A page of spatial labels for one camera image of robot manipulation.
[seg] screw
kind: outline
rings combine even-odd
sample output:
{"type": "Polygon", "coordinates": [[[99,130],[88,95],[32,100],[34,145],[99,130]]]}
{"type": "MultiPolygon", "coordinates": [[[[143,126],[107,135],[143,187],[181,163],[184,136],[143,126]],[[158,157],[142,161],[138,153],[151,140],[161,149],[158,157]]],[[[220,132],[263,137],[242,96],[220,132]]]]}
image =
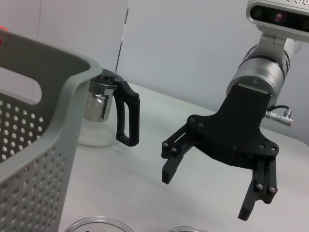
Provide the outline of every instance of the screw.
{"type": "Polygon", "coordinates": [[[261,184],[257,184],[256,187],[257,187],[258,189],[263,189],[263,185],[261,185],[261,184]]]}
{"type": "Polygon", "coordinates": [[[259,83],[259,82],[260,82],[260,80],[259,80],[259,78],[254,77],[254,78],[253,78],[253,82],[254,82],[254,83],[259,83]]]}
{"type": "Polygon", "coordinates": [[[277,192],[277,190],[276,190],[276,188],[275,188],[275,187],[270,187],[270,188],[269,188],[269,191],[271,191],[272,193],[277,192]]]}

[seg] camera lens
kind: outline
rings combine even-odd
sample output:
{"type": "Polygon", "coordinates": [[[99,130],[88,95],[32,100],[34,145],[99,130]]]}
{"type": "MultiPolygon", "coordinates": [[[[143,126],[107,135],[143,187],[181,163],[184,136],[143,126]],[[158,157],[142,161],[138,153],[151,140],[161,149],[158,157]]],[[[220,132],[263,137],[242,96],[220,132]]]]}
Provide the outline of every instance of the camera lens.
{"type": "Polygon", "coordinates": [[[276,13],[275,15],[275,21],[277,23],[284,23],[286,21],[287,17],[285,13],[276,13]]]}
{"type": "Polygon", "coordinates": [[[306,20],[305,22],[303,22],[301,27],[304,31],[309,31],[309,20],[306,20]]]}
{"type": "Polygon", "coordinates": [[[255,10],[254,10],[254,12],[253,12],[253,16],[255,17],[255,18],[259,18],[259,17],[261,17],[262,16],[262,10],[260,9],[260,8],[256,8],[255,10]]]}

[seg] white table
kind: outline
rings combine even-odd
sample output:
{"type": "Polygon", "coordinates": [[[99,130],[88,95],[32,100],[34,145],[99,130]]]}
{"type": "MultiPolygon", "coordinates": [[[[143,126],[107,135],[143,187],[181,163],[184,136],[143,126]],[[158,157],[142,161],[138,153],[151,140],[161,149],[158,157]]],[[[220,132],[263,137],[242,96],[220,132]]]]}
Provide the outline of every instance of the white table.
{"type": "Polygon", "coordinates": [[[134,232],[168,232],[194,226],[208,232],[309,231],[309,147],[262,130],[280,147],[278,193],[272,204],[255,204],[248,221],[238,219],[252,172],[212,160],[191,149],[169,185],[161,182],[161,143],[201,107],[131,85],[140,94],[140,144],[129,148],[78,146],[60,232],[90,216],[118,219],[134,232]]]}

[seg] teapot lid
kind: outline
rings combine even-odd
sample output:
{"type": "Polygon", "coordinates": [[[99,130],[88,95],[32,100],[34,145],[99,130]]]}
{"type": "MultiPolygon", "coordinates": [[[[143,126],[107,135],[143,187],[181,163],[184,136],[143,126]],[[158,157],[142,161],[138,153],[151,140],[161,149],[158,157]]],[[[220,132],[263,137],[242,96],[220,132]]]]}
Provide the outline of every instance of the teapot lid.
{"type": "Polygon", "coordinates": [[[103,69],[99,76],[96,76],[90,80],[90,85],[105,89],[116,89],[116,85],[112,82],[114,79],[115,73],[107,69],[103,69]]]}

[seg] metal lid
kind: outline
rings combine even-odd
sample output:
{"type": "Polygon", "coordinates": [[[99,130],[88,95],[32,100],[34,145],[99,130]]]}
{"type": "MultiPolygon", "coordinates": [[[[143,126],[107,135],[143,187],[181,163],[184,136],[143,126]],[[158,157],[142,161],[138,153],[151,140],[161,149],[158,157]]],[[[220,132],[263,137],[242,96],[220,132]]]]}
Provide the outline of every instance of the metal lid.
{"type": "Polygon", "coordinates": [[[172,229],[170,232],[206,232],[201,229],[189,226],[180,226],[172,229]]]}
{"type": "Polygon", "coordinates": [[[133,232],[133,230],[112,218],[88,217],[70,225],[64,232],[133,232]]]}
{"type": "Polygon", "coordinates": [[[99,76],[90,80],[90,84],[105,89],[116,89],[116,85],[112,82],[113,79],[115,79],[115,74],[107,69],[103,69],[99,76]]]}

